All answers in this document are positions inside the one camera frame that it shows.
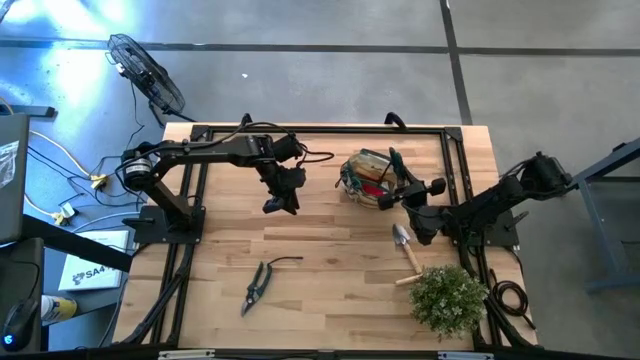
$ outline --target black mouse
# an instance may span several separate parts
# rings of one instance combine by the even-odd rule
[[[2,347],[6,351],[22,350],[31,340],[34,316],[40,309],[33,299],[20,300],[11,307],[2,327]]]

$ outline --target wooden table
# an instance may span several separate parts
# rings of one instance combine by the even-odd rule
[[[165,138],[188,138],[191,127],[169,123]],[[474,193],[478,194],[498,180],[489,131],[485,126],[462,129],[471,181]],[[266,186],[258,182],[255,170],[229,164],[209,165],[204,194],[205,234],[196,247],[180,347],[471,349],[470,336],[439,342],[434,333],[409,315],[408,287],[393,284],[413,274],[405,253],[394,246],[391,238],[393,223],[409,228],[405,211],[400,206],[385,212],[360,207],[343,190],[334,187],[340,165],[361,148],[386,153],[393,146],[418,178],[430,182],[442,177],[444,166],[438,137],[395,134],[298,137],[310,150],[332,151],[336,157],[305,165],[307,182],[298,190],[301,209],[297,216],[262,213],[262,205],[269,196]],[[456,182],[461,184],[455,151],[452,154]],[[182,174],[179,166],[163,179],[174,193],[179,192]],[[192,193],[196,179],[194,175]],[[461,187],[458,188],[459,198],[464,199]],[[429,203],[449,204],[449,196],[447,192],[430,196]],[[449,238],[437,236],[430,246],[413,243],[411,247],[425,266],[458,263]],[[166,251],[166,245],[152,245],[135,258],[115,341],[130,334],[156,300]],[[280,256],[304,256],[304,260],[275,264],[265,295],[241,317],[240,307],[258,263]],[[488,248],[487,259],[500,280],[524,286],[511,254]],[[174,301],[175,297],[168,307],[163,336],[169,331]],[[537,342],[535,333],[522,318],[510,320],[524,338]],[[483,329],[483,334],[489,339],[486,330]]]

